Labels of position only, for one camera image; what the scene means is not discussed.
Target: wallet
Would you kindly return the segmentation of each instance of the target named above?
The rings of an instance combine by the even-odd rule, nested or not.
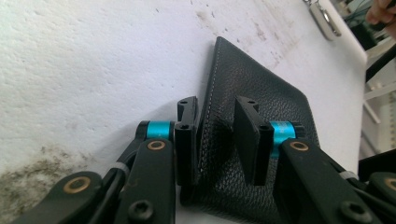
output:
[[[256,101],[263,120],[298,121],[318,145],[306,97],[241,49],[218,37],[197,131],[198,173],[183,186],[180,202],[208,214],[248,223],[282,223],[273,197],[277,159],[269,161],[264,186],[245,183],[233,141],[235,96]]]

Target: cable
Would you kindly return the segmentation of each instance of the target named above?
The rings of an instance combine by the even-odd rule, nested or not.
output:
[[[373,195],[361,190],[361,189],[356,189],[354,190],[363,198],[364,201],[369,203],[373,210],[375,210],[378,213],[381,213],[385,217],[389,218],[389,220],[393,222],[396,222],[396,207],[393,206],[390,203],[386,203]]]
[[[118,170],[105,198],[96,209],[89,224],[99,224],[103,222],[103,219],[108,212],[108,208],[111,207],[119,198],[119,193],[124,185],[125,179],[124,172],[122,170]]]
[[[356,14],[357,13],[362,13],[363,12],[363,10],[362,11],[358,11],[358,9],[361,7],[361,4],[363,4],[364,2],[366,2],[367,0],[361,0],[361,2],[358,4],[358,6],[356,7],[356,9],[355,9],[355,11],[353,12],[353,14],[350,16],[351,18],[350,19],[344,19],[344,21],[346,21],[346,20],[354,20],[355,18],[356,18]]]

